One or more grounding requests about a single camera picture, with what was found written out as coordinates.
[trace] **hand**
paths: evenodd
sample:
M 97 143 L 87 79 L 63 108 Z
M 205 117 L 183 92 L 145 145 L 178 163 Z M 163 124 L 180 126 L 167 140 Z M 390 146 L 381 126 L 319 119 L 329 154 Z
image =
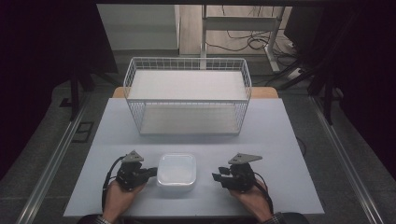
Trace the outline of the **hand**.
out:
M 257 180 L 257 182 L 268 191 L 268 188 L 260 180 Z M 259 222 L 264 222 L 273 217 L 268 202 L 256 186 L 243 193 L 234 189 L 229 189 L 229 191 Z
M 145 186 L 146 184 L 143 184 L 128 191 L 123 189 L 119 182 L 113 180 L 107 188 L 103 218 L 111 223 L 115 223 L 117 218 L 131 206 L 137 193 Z

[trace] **white plastic container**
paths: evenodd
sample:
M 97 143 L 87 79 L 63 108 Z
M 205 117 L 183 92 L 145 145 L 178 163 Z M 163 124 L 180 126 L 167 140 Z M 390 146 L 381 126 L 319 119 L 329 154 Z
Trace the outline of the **white plastic container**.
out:
M 164 154 L 158 165 L 157 184 L 166 191 L 192 190 L 196 180 L 196 160 L 191 154 Z

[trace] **gray floor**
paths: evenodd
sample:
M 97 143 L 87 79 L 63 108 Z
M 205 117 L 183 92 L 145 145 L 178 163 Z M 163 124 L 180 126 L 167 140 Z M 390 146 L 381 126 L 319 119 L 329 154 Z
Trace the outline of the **gray floor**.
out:
M 196 48 L 196 44 L 191 45 L 191 49 Z M 184 52 L 186 55 L 192 56 L 197 54 L 195 51 L 186 50 Z M 223 51 L 211 52 L 212 56 L 224 56 L 224 54 L 225 52 Z M 110 75 L 119 81 L 123 81 L 127 63 L 135 55 L 177 56 L 156 51 L 116 52 L 115 58 L 118 62 L 120 74 Z M 268 62 L 262 55 L 251 55 L 249 53 L 249 55 L 242 56 L 247 59 L 253 83 L 257 83 L 255 86 L 264 85 L 265 80 L 274 76 Z M 38 209 L 34 223 L 76 223 L 77 221 L 76 218 L 63 217 L 64 209 L 90 149 L 94 134 L 106 107 L 107 99 L 111 97 L 116 88 L 95 75 L 92 75 L 92 78 L 96 87 L 91 93 L 91 100 L 88 102 L 86 112 L 81 120 L 81 122 L 93 123 L 92 133 L 89 136 L 86 133 L 75 134 L 75 140 L 88 137 L 88 141 L 86 143 L 74 142 L 70 144 L 49 191 Z M 282 77 L 272 84 L 277 85 L 277 83 L 282 83 L 286 80 L 287 77 Z M 329 137 L 319 122 L 316 108 L 306 93 L 308 84 L 309 80 L 306 80 L 286 91 L 279 92 L 279 97 L 282 98 L 285 104 L 293 130 L 296 136 L 303 141 L 300 147 L 325 211 L 324 215 L 307 215 L 307 218 L 312 224 L 370 223 L 362 209 L 361 202 L 349 183 Z M 70 88 L 67 82 L 55 88 L 52 94 L 52 104 L 46 117 L 42 120 L 13 167 L 1 180 L 0 211 L 2 216 L 0 216 L 0 223 L 15 223 L 38 178 L 47 165 L 53 150 L 60 142 L 69 124 L 71 113 L 70 108 L 59 107 L 59 105 L 63 98 L 68 97 L 70 97 Z M 384 223 L 396 223 L 396 207 L 394 206 L 396 204 L 395 181 L 347 120 L 336 101 L 332 105 L 332 117 L 333 127 L 344 144 L 346 152 L 363 183 L 379 208 L 379 212 L 384 218 Z

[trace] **white tabletop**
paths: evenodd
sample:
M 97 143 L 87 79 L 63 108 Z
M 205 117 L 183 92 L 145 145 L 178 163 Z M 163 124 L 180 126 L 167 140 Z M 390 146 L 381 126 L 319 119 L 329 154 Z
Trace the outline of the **white tabletop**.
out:
M 132 150 L 143 168 L 158 166 L 164 153 L 195 156 L 196 183 L 180 194 L 163 191 L 152 177 L 125 216 L 236 217 L 248 213 L 213 180 L 219 166 L 237 152 L 263 156 L 251 163 L 269 187 L 275 212 L 323 213 L 315 187 L 281 99 L 250 101 L 238 136 L 140 136 L 124 99 L 109 99 L 87 160 L 64 212 L 66 217 L 101 213 L 102 186 L 112 163 Z

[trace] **wire basket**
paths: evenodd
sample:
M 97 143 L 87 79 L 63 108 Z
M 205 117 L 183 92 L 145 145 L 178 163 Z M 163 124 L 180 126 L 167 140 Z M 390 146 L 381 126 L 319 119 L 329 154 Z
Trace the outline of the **wire basket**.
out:
M 124 80 L 140 134 L 239 134 L 250 94 L 244 59 L 132 58 Z

